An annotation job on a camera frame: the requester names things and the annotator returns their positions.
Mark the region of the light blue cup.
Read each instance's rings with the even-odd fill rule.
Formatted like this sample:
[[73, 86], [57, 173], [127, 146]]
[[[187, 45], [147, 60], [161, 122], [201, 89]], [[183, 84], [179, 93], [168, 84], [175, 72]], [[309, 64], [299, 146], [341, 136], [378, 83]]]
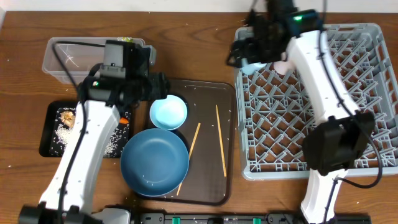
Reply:
[[248, 63], [248, 60], [246, 58], [242, 59], [242, 67], [241, 71], [245, 75], [252, 75], [255, 71], [258, 71], [266, 66], [266, 63]]

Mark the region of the light blue bowl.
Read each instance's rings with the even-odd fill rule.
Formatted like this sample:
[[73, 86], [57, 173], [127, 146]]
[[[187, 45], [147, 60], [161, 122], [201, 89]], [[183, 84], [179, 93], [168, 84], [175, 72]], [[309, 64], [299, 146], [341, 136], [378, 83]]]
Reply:
[[174, 130], [186, 120], [188, 108], [178, 96], [168, 95], [166, 99], [155, 100], [150, 106], [149, 116], [152, 124], [160, 129]]

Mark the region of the orange carrot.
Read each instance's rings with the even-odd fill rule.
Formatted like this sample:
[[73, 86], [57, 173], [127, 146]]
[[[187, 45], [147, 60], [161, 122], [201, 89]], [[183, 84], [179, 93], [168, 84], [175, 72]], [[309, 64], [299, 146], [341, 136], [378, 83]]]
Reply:
[[121, 118], [121, 119], [119, 120], [119, 123], [120, 123], [120, 124], [129, 124], [129, 120], [128, 120], [127, 118]]

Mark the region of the pink cup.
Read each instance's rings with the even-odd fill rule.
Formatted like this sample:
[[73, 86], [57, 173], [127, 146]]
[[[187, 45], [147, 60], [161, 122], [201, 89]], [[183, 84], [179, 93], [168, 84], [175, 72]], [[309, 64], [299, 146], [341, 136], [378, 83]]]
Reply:
[[289, 71], [295, 70], [293, 61], [278, 61], [273, 63], [274, 70], [281, 75], [286, 75]]

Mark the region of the yellow foil snack wrapper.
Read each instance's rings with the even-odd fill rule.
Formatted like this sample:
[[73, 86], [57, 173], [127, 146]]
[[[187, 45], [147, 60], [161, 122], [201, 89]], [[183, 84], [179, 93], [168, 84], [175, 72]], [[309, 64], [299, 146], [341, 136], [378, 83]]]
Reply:
[[123, 42], [134, 42], [134, 39], [132, 37], [118, 37], [117, 40]]

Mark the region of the white rice pile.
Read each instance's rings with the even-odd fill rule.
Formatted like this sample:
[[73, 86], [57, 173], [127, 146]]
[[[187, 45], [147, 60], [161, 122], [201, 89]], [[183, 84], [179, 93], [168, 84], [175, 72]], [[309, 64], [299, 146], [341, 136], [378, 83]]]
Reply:
[[[76, 114], [75, 108], [59, 108], [55, 113], [55, 124], [49, 149], [50, 157], [61, 157], [63, 155], [73, 131], [73, 128], [69, 128], [63, 124], [60, 119], [60, 114], [64, 111], [72, 111], [74, 115]], [[128, 111], [125, 112], [122, 118], [130, 120], [131, 113]], [[118, 124], [106, 145], [104, 158], [117, 158], [121, 156], [124, 146], [129, 139], [129, 128], [129, 124]]]

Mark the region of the brown food scrap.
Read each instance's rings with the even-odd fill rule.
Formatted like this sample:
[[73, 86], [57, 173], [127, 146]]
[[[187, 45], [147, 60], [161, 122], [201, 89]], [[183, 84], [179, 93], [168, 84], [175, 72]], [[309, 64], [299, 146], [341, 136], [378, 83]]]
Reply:
[[63, 124], [67, 125], [69, 128], [73, 128], [75, 124], [75, 115], [72, 111], [64, 111], [60, 114], [60, 119]]

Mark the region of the dark blue plate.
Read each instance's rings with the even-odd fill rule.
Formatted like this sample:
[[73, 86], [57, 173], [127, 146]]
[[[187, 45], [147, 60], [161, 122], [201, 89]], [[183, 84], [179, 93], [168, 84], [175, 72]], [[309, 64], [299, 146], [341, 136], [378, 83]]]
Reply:
[[125, 182], [135, 193], [158, 197], [172, 192], [185, 179], [188, 150], [173, 132], [147, 129], [128, 140], [120, 167]]

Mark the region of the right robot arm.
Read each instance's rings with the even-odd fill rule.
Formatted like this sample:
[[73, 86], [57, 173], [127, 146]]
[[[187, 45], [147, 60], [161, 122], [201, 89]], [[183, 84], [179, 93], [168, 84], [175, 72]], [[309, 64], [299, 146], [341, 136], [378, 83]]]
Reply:
[[371, 142], [375, 120], [361, 112], [332, 59], [325, 16], [299, 11], [292, 1], [267, 1], [268, 14], [250, 10], [245, 20], [252, 35], [231, 45], [229, 66], [287, 62], [296, 69], [313, 108], [315, 129], [302, 143], [310, 169], [300, 205], [304, 223], [335, 221], [334, 204], [349, 169]]

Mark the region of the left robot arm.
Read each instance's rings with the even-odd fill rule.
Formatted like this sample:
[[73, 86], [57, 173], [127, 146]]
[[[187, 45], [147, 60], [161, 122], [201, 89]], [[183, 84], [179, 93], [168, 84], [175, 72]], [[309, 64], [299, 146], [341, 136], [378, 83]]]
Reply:
[[121, 118], [119, 109], [166, 98], [164, 73], [131, 79], [87, 76], [76, 87], [75, 124], [58, 169], [37, 206], [25, 205], [19, 223], [131, 223], [126, 208], [93, 213], [93, 196], [104, 151]]

